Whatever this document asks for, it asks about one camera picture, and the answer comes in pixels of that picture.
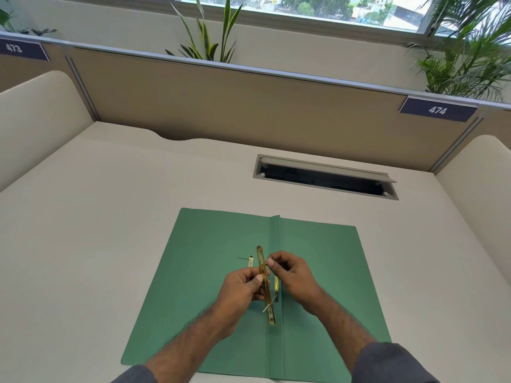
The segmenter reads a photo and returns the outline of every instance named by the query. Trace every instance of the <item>right hand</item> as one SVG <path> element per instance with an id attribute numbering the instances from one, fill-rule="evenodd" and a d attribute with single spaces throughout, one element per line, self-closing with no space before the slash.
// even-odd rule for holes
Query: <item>right hand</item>
<path id="1" fill-rule="evenodd" d="M 286 286 L 286 290 L 311 315 L 316 315 L 316 307 L 326 292 L 318 285 L 303 258 L 286 251 L 277 251 L 266 259 L 270 270 Z"/>

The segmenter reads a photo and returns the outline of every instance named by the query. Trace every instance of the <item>window frame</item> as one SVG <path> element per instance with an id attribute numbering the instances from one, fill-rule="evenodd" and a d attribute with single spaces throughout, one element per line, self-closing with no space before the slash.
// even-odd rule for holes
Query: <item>window frame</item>
<path id="1" fill-rule="evenodd" d="M 96 5 L 124 7 L 129 9 L 176 15 L 168 0 L 66 0 Z M 200 17 L 197 5 L 189 1 L 173 2 L 177 10 L 186 17 Z M 223 7 L 215 5 L 202 5 L 207 20 L 223 21 Z M 397 31 L 392 28 L 359 25 L 347 21 L 333 21 L 326 19 L 311 19 L 294 15 L 285 15 L 272 12 L 257 12 L 243 10 L 236 24 L 252 25 L 274 30 L 300 32 L 310 35 L 329 36 L 335 38 L 360 40 L 382 44 L 404 45 L 416 42 L 427 47 L 435 47 L 444 38 L 436 37 L 429 17 L 431 7 L 425 15 L 423 23 L 417 32 Z"/>

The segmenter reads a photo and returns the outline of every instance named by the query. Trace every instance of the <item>left hand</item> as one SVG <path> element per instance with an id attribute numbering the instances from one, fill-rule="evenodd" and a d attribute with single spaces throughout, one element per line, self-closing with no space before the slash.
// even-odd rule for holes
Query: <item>left hand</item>
<path id="1" fill-rule="evenodd" d="M 233 334 L 238 321 L 254 300 L 264 301 L 259 267 L 243 268 L 227 274 L 212 310 L 222 323 L 221 338 Z"/>

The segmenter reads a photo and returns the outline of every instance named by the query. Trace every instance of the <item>forearm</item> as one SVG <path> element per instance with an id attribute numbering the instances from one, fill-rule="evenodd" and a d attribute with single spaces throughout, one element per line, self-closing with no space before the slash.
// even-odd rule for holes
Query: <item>forearm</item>
<path id="1" fill-rule="evenodd" d="M 376 340 L 325 291 L 314 307 L 350 373 L 362 349 Z"/>
<path id="2" fill-rule="evenodd" d="M 221 320 L 209 308 L 147 361 L 158 383 L 188 383 L 212 348 L 221 339 Z"/>

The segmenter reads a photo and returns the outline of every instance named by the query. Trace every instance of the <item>green file folder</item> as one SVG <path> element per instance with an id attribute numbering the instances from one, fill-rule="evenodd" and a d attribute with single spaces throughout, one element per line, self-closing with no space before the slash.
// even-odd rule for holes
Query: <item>green file folder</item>
<path id="1" fill-rule="evenodd" d="M 285 250 L 307 261 L 318 283 L 378 341 L 390 335 L 354 226 L 182 208 L 121 362 L 142 364 L 211 305 L 225 275 L 246 267 L 256 247 L 265 257 Z M 351 377 L 319 320 L 281 286 L 276 324 L 253 302 L 234 334 L 200 372 L 279 380 L 349 383 Z"/>

